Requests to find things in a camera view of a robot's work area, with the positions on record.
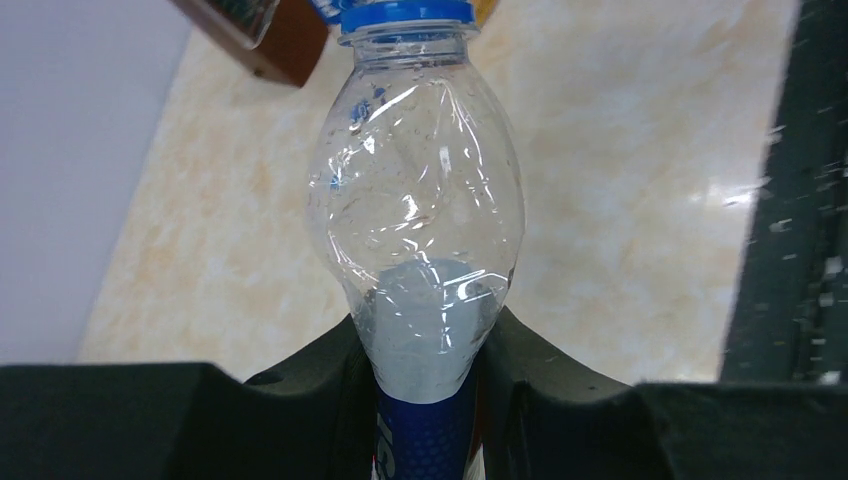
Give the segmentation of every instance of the bottle body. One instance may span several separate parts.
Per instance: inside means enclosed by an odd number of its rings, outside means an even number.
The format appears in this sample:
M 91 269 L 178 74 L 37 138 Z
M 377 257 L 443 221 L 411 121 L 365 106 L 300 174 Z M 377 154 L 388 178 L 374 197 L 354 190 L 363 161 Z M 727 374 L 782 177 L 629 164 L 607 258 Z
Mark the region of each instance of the bottle body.
M 382 478 L 419 478 L 389 472 L 392 463 L 420 463 L 398 454 L 418 448 L 414 438 L 398 445 L 405 437 L 397 430 L 413 428 L 399 413 L 410 406 L 435 408 L 412 415 L 419 419 L 464 412 L 452 420 L 455 431 L 432 425 L 454 437 L 433 433 L 419 443 L 425 453 L 444 450 L 451 464 L 468 458 L 476 395 L 468 373 L 503 305 L 524 233 L 508 121 L 468 61 L 466 33 L 451 22 L 407 22 L 343 37 L 355 68 L 310 167 L 308 227 L 344 287 L 381 414 L 392 412 L 378 428 L 378 463 L 380 439 L 388 444 Z M 454 404 L 440 410 L 444 402 Z

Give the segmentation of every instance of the blue bottle cap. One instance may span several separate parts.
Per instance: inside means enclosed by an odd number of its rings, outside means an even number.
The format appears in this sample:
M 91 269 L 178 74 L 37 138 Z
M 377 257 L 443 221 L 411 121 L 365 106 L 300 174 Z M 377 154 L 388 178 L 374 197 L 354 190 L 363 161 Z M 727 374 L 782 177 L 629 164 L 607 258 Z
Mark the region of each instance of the blue bottle cap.
M 341 13 L 342 33 L 360 27 L 411 20 L 456 20 L 474 23 L 474 7 L 466 0 L 400 0 L 362 5 Z

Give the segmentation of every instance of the marble floor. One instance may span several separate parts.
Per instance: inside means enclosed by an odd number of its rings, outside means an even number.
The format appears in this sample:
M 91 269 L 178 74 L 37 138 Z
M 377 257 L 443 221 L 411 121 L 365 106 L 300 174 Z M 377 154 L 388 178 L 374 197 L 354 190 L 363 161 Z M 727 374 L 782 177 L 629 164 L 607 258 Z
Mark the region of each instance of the marble floor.
M 793 0 L 501 0 L 472 61 L 512 119 L 527 234 L 507 304 L 607 375 L 715 378 Z M 79 360 L 246 378 L 346 313 L 301 221 L 351 52 L 300 90 L 189 42 Z

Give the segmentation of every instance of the blue label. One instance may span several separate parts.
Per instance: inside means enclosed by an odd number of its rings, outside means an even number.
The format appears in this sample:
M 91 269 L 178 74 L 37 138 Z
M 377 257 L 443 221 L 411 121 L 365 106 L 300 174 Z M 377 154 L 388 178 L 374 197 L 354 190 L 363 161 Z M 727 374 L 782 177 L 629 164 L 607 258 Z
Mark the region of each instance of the blue label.
M 350 8 L 353 3 L 354 0 L 312 0 L 315 10 L 321 14 L 327 25 L 339 23 L 342 10 Z
M 377 387 L 376 470 L 380 480 L 462 480 L 474 429 L 477 382 L 473 372 L 459 391 L 417 405 Z

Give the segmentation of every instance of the plastic water bottle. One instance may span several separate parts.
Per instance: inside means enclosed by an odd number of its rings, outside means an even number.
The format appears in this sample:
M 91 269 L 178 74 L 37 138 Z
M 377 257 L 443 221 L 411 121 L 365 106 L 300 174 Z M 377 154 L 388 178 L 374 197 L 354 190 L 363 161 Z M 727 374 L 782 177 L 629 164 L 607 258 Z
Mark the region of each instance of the plastic water bottle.
M 469 371 L 524 235 L 508 120 L 469 62 L 468 3 L 372 3 L 341 22 L 355 66 L 320 133 L 307 223 L 374 367 L 378 477 L 460 480 L 477 454 Z

